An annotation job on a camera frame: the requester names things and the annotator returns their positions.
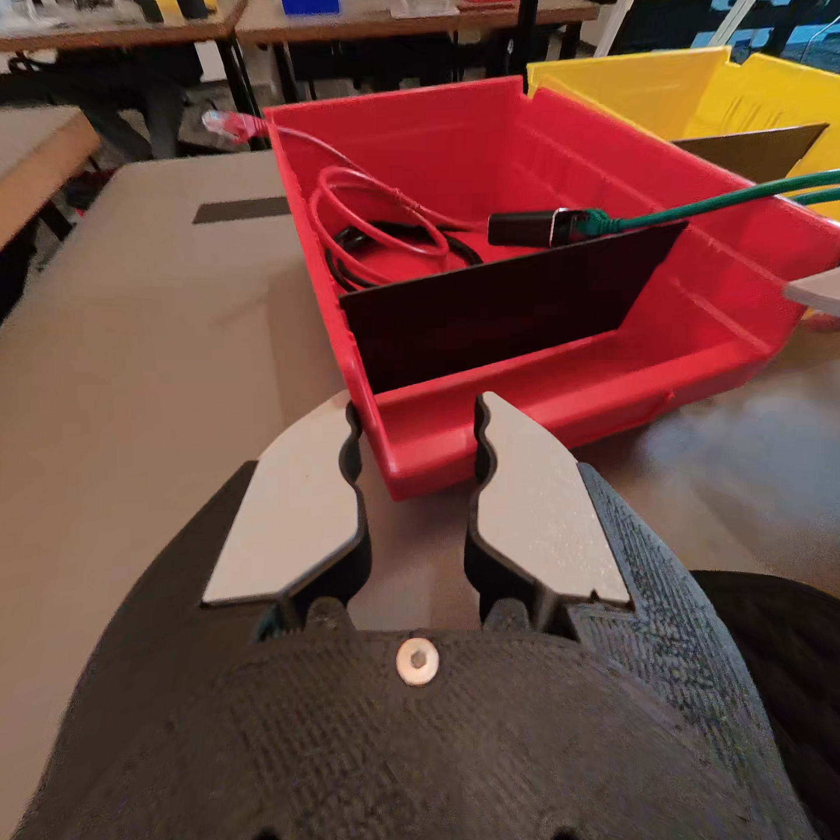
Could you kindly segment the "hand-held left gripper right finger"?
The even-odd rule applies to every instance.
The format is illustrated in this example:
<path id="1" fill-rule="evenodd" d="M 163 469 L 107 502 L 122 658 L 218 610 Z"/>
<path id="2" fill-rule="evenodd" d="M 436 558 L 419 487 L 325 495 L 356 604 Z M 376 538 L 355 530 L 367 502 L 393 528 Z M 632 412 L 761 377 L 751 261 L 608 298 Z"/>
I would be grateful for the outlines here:
<path id="1" fill-rule="evenodd" d="M 633 596 L 571 451 L 494 392 L 476 399 L 474 436 L 464 566 L 480 619 L 505 599 L 523 604 L 541 631 L 561 623 L 568 606 L 631 609 Z"/>

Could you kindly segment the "yellow plastic bin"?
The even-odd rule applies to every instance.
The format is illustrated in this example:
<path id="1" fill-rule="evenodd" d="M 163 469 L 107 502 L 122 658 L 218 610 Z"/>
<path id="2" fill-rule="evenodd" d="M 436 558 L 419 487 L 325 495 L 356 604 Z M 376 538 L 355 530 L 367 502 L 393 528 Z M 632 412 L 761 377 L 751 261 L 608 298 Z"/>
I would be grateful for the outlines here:
<path id="1" fill-rule="evenodd" d="M 528 67 L 528 93 L 558 92 L 669 142 L 829 123 L 779 180 L 837 170 L 838 76 L 759 55 L 739 65 L 730 53 L 716 47 L 540 62 Z"/>

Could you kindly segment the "wood-edged desk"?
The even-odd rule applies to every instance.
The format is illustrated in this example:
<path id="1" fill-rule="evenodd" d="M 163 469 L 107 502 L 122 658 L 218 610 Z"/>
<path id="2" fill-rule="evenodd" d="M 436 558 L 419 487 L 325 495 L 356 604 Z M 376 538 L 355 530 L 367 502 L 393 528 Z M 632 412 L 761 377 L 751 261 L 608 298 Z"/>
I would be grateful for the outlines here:
<path id="1" fill-rule="evenodd" d="M 455 8 L 432 17 L 394 17 L 392 2 L 341 2 L 338 14 L 288 15 L 280 2 L 251 1 L 234 27 L 245 44 L 274 45 L 433 35 L 464 30 L 484 33 L 515 28 L 517 7 Z"/>
<path id="2" fill-rule="evenodd" d="M 94 49 L 162 46 L 202 43 L 225 39 L 248 3 L 211 2 L 214 6 L 205 18 L 185 17 L 176 2 L 156 7 L 162 21 L 146 19 L 135 2 L 115 2 L 111 8 L 78 11 L 44 2 L 41 11 L 34 2 L 2 2 L 1 52 L 25 53 L 44 49 Z"/>

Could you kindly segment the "black ethernet splitter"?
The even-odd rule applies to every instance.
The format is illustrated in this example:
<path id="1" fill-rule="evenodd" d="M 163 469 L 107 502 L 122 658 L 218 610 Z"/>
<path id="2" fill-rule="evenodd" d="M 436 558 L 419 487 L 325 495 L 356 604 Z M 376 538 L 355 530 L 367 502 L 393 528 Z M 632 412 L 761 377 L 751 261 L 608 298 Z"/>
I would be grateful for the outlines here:
<path id="1" fill-rule="evenodd" d="M 489 216 L 487 241 L 499 247 L 558 248 L 582 241 L 589 214 L 559 207 L 550 211 L 495 213 Z"/>

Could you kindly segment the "red plastic bin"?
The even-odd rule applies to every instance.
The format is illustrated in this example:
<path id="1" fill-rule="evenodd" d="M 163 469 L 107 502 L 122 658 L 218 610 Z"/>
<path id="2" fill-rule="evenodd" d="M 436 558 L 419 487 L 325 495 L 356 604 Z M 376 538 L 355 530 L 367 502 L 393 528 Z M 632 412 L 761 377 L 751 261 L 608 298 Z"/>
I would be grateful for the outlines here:
<path id="1" fill-rule="evenodd" d="M 341 288 L 322 242 L 355 221 L 326 196 L 312 214 L 319 175 L 343 164 L 321 144 L 448 224 L 473 225 L 449 235 L 481 264 L 547 250 L 489 245 L 492 214 L 565 207 L 635 218 L 747 183 L 574 98 L 545 89 L 529 97 L 517 78 L 276 107 L 266 120 L 334 358 L 397 500 L 468 477 L 481 393 L 574 448 L 745 384 L 801 318 L 784 286 L 838 267 L 830 218 L 783 197 L 721 209 L 686 220 L 618 330 L 375 394 L 340 306 L 342 295 L 369 288 Z M 373 244 L 363 254 L 356 259 L 383 286 L 464 268 L 450 253 L 446 272 L 437 255 Z"/>

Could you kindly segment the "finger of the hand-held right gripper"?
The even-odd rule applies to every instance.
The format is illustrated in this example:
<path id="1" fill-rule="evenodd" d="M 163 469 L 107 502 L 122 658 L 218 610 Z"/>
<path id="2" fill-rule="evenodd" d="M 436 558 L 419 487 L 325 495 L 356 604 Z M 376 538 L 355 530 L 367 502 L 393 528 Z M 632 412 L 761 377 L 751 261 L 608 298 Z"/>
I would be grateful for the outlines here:
<path id="1" fill-rule="evenodd" d="M 837 267 L 793 280 L 785 285 L 784 296 L 812 309 L 839 309 L 839 274 Z"/>

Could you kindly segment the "dark rounded object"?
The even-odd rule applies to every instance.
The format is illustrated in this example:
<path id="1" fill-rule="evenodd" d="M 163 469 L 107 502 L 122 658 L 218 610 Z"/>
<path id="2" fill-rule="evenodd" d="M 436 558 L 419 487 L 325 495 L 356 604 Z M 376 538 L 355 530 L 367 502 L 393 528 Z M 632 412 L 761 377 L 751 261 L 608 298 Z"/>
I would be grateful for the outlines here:
<path id="1" fill-rule="evenodd" d="M 839 838 L 839 601 L 778 576 L 695 570 L 743 657 L 820 838 Z"/>

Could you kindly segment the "dark bin divider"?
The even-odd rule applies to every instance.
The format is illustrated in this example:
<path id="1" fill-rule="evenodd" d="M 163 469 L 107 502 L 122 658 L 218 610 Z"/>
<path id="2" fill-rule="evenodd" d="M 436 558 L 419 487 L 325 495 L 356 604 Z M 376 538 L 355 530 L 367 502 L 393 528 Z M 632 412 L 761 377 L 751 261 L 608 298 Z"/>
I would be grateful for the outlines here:
<path id="1" fill-rule="evenodd" d="M 375 394 L 618 330 L 687 221 L 347 293 Z"/>
<path id="2" fill-rule="evenodd" d="M 827 122 L 726 133 L 671 143 L 754 183 L 788 176 L 829 127 Z"/>

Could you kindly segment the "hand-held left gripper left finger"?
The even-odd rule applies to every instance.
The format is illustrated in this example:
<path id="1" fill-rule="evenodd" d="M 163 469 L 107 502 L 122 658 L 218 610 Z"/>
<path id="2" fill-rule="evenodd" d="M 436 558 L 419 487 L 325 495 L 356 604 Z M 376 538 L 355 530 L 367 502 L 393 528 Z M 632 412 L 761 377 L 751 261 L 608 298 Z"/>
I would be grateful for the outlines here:
<path id="1" fill-rule="evenodd" d="M 260 455 L 202 595 L 203 607 L 268 604 L 300 627 L 327 597 L 346 607 L 369 580 L 362 428 L 341 391 Z"/>

